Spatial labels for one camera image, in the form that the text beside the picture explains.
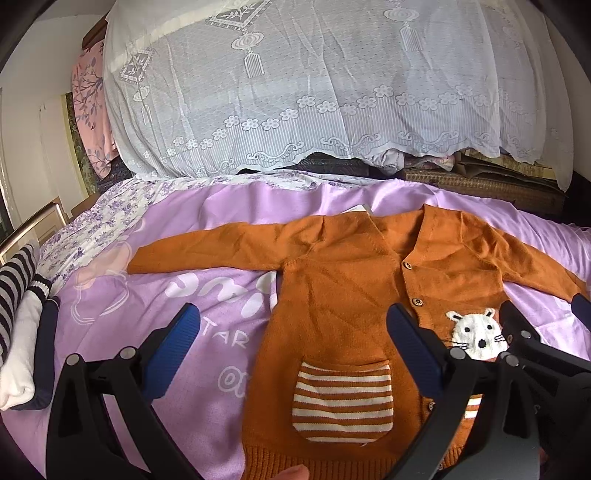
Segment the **knit sweater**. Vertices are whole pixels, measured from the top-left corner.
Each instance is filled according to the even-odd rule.
[[[379,480],[401,457],[433,403],[388,336],[393,303],[449,346],[494,359],[507,348],[496,319],[508,299],[503,281],[567,301],[587,296],[583,281],[539,250],[476,216],[428,205],[185,233],[140,248],[128,272],[221,266],[283,273],[246,395],[243,480],[299,463],[314,480]],[[457,461],[477,404],[444,466]]]

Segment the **navy blue cloth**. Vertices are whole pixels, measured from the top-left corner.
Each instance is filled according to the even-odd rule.
[[[35,395],[27,403],[17,405],[12,410],[43,410],[51,403],[55,383],[54,353],[59,310],[60,299],[57,297],[51,297],[43,304],[33,365]]]

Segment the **pink curtain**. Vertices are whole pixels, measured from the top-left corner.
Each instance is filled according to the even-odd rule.
[[[103,46],[100,41],[82,52],[72,73],[74,113],[86,154],[96,174],[104,179],[119,153],[105,106]]]

